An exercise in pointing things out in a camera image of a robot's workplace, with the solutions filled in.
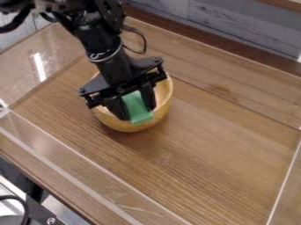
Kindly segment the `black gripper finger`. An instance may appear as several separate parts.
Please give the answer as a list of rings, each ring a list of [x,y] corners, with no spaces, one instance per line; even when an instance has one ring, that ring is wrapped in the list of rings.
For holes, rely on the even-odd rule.
[[[130,119],[130,114],[120,98],[108,101],[106,107],[119,120],[126,121]]]
[[[153,111],[157,107],[157,98],[155,98],[154,88],[150,83],[146,83],[141,87],[141,96],[142,96],[145,105],[147,106],[149,110]]]

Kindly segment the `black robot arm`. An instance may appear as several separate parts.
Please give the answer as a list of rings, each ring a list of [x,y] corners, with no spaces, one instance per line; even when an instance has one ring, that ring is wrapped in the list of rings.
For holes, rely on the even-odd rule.
[[[122,32],[139,33],[124,25],[122,0],[0,0],[0,12],[13,13],[0,33],[12,32],[31,12],[59,23],[82,42],[98,76],[79,89],[87,106],[103,106],[123,121],[141,124],[154,117],[155,86],[167,79],[161,57],[134,58],[123,44]]]

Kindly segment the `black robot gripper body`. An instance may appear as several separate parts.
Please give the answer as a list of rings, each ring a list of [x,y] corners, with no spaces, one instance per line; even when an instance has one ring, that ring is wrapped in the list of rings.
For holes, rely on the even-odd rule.
[[[141,91],[141,87],[150,83],[153,88],[157,83],[167,78],[163,70],[163,59],[159,56],[132,58],[126,49],[135,54],[145,54],[147,41],[142,32],[124,26],[123,29],[142,37],[143,49],[130,49],[118,33],[107,32],[102,26],[79,26],[76,38],[83,44],[88,61],[96,66],[99,74],[79,89],[79,95],[86,99],[90,108],[104,106],[108,101]]]

